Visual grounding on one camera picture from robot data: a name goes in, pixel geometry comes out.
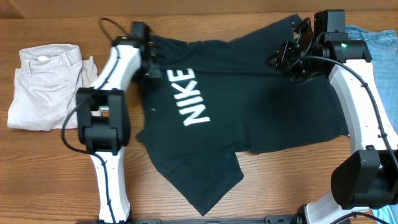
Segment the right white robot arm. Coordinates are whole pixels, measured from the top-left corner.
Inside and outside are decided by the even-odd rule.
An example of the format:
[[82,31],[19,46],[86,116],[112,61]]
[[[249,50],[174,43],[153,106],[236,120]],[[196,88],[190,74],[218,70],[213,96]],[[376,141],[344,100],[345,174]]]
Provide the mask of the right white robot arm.
[[286,41],[266,60],[302,78],[324,73],[338,95],[351,141],[351,155],[331,175],[331,190],[302,205],[294,223],[342,223],[397,204],[397,134],[377,91],[371,60],[362,40],[328,40],[310,55]]

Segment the black Nike t-shirt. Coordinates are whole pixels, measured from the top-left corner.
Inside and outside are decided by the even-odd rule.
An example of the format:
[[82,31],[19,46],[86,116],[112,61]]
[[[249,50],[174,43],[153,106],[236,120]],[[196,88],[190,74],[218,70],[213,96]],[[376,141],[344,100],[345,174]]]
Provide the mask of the black Nike t-shirt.
[[265,153],[348,133],[325,77],[293,82],[266,64],[292,40],[292,15],[230,42],[152,37],[162,76],[140,84],[137,135],[155,168],[201,214],[243,179],[237,153]]

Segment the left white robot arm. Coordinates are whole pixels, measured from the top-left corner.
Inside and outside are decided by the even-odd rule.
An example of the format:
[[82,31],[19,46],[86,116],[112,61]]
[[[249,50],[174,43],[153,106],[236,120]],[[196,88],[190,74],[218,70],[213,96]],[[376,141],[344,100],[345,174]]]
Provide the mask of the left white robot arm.
[[126,103],[130,82],[154,75],[155,55],[147,37],[118,37],[98,79],[76,94],[78,138],[93,162],[100,209],[97,223],[132,223],[124,178],[131,137]]

